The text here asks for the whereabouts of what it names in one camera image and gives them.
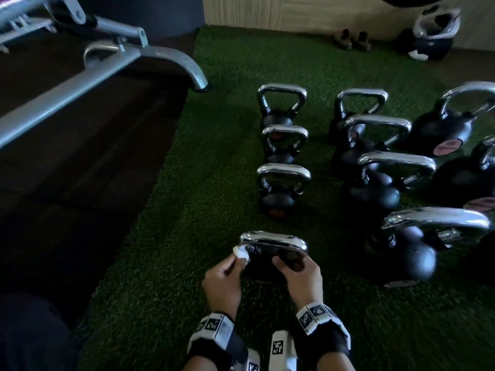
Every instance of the hand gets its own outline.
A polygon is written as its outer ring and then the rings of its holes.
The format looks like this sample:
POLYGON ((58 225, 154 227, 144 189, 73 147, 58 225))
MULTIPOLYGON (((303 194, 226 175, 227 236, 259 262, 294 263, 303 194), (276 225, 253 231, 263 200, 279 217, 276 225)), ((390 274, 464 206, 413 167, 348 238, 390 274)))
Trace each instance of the hand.
POLYGON ((306 255, 301 261, 300 272, 290 269, 278 256, 273 257, 275 267, 287 280, 288 293, 299 311, 304 305, 323 303, 323 278, 320 267, 306 255))
POLYGON ((208 270, 204 275, 203 289, 211 312, 222 311, 236 319, 241 303, 241 272, 246 259, 231 254, 227 259, 208 270))

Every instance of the dark floor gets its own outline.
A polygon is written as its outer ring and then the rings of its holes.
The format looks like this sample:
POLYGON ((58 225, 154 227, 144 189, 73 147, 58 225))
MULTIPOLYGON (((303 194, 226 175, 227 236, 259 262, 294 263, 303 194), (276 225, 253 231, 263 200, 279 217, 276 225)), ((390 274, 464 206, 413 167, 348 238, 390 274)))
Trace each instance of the dark floor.
MULTIPOLYGON (((158 43, 192 55, 195 34, 158 43)), ((43 32, 0 53, 0 115, 81 71, 83 46, 43 32)), ((0 150, 1 293, 40 294, 75 323, 152 191, 189 84, 175 64, 138 62, 0 150)))

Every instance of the person's left hand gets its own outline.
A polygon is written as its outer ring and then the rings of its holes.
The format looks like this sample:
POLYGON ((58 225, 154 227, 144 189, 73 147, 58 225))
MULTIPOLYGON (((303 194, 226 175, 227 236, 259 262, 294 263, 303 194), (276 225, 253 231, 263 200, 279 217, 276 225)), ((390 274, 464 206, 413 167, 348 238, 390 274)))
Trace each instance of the person's left hand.
POLYGON ((231 254, 227 259, 208 270, 204 275, 203 289, 211 312, 222 311, 236 319, 241 303, 241 272, 246 259, 231 254))

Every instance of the chrome kettlebell handle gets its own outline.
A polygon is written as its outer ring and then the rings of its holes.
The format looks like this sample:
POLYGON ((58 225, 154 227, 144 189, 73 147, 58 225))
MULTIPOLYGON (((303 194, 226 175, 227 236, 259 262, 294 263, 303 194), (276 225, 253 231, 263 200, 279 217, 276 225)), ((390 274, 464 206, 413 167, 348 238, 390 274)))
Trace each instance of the chrome kettlebell handle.
POLYGON ((384 144, 386 147, 390 147, 393 143, 398 140, 405 139, 412 129, 412 122, 404 118, 389 117, 381 115, 371 115, 371 114, 359 114, 355 116, 350 116, 344 122, 344 130, 347 130, 347 138, 349 144, 354 142, 352 137, 352 126, 355 124, 371 124, 377 126, 392 126, 393 128, 399 129, 399 133, 393 137, 388 138, 384 144))
POLYGON ((480 162, 481 169, 486 169, 490 165, 489 157, 495 153, 495 136, 489 136, 483 138, 474 147, 471 152, 471 156, 478 159, 480 162))
MULTIPOLYGON (((485 92, 490 92, 492 95, 495 96, 495 83, 494 82, 484 82, 484 81, 472 81, 472 82, 466 82, 461 85, 458 85, 454 87, 453 89, 450 89, 449 91, 445 92, 437 101, 435 107, 439 110, 439 117, 440 118, 445 118, 448 115, 447 112, 447 105, 449 104, 449 101, 465 92, 471 92, 471 91, 485 91, 485 92)), ((495 108, 495 98, 490 99, 488 102, 483 104, 482 106, 473 109, 469 113, 471 113, 473 116, 479 116, 480 114, 486 113, 491 111, 493 108, 495 108)))
POLYGON ((363 182, 368 181, 366 167, 374 163, 420 167, 420 171, 418 173, 402 179, 402 185, 407 189, 411 188, 419 181, 430 177, 436 170, 435 160, 426 156, 382 151, 368 152, 361 155, 359 159, 357 159, 358 166, 363 168, 361 171, 361 179, 363 182))
POLYGON ((421 207, 392 212, 384 218, 380 230, 392 236, 401 228, 409 226, 442 225, 471 227, 480 230, 490 228, 490 220, 480 212, 462 208, 421 207))
POLYGON ((270 188, 270 184, 266 180, 266 176, 268 174, 282 177, 289 176, 300 179, 298 182, 299 186, 294 187, 294 190, 299 194, 302 194, 306 184, 311 181, 311 173, 309 170, 299 165, 267 163, 259 167, 256 172, 258 174, 257 184, 259 191, 270 188))
POLYGON ((270 125, 263 129, 261 135, 263 136, 263 147, 265 150, 273 149, 273 143, 270 139, 270 134, 276 132, 280 134, 295 134, 299 140, 294 143, 293 149, 297 152, 306 144, 309 138, 308 130, 301 126, 296 125, 270 125))
POLYGON ((261 108, 261 113, 264 115, 268 115, 270 112, 270 107, 266 102, 265 94, 267 92, 285 92, 285 93, 294 93, 298 96, 298 101, 291 108, 289 108, 288 112, 291 114, 291 117, 294 117, 301 107, 306 102, 308 97, 307 91, 298 85, 286 85, 283 83, 268 83, 266 85, 261 86, 258 89, 258 103, 261 108))
POLYGON ((289 250, 307 254, 308 246, 305 241, 293 235, 270 233, 262 230, 252 230, 242 233, 239 237, 240 244, 247 242, 262 242, 284 246, 289 250))
POLYGON ((345 113, 345 108, 343 106, 343 100, 348 96, 365 96, 365 97, 375 97, 378 102, 365 113, 373 114, 379 111, 387 102, 389 98, 389 93, 380 88, 348 88, 340 92, 335 97, 336 108, 342 113, 345 113))

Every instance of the artificial turf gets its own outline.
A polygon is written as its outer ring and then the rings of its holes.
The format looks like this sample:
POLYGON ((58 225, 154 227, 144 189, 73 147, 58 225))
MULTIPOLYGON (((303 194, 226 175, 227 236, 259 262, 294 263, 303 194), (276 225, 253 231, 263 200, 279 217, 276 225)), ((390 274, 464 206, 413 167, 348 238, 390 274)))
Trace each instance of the artificial turf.
MULTIPOLYGON (((334 148, 325 135, 334 97, 349 87, 384 88, 390 99, 382 114, 414 119, 444 90, 425 63, 387 45, 343 51, 324 37, 218 27, 200 31, 195 60, 213 87, 189 93, 158 183, 80 326, 88 337, 80 368, 180 369, 191 332, 207 312, 204 272, 242 232, 266 230, 308 243, 322 268, 326 303, 352 335, 356 369, 494 369, 495 293, 461 268, 467 247, 442 254, 430 282, 395 290, 356 274, 346 252, 362 232, 339 211, 341 182, 329 175, 334 148), (267 82, 308 91, 295 123, 309 131, 298 164, 313 179, 284 223, 260 213, 254 185, 263 161, 256 92, 267 82)), ((269 97, 284 106, 293 100, 269 97)), ((365 102, 353 106, 364 110, 365 102)), ((488 118, 479 119, 466 150, 494 131, 488 118)), ((422 204, 418 197, 406 195, 404 206, 422 204)), ((261 353, 263 369, 271 334, 293 314, 284 286, 243 279, 236 328, 261 353)))

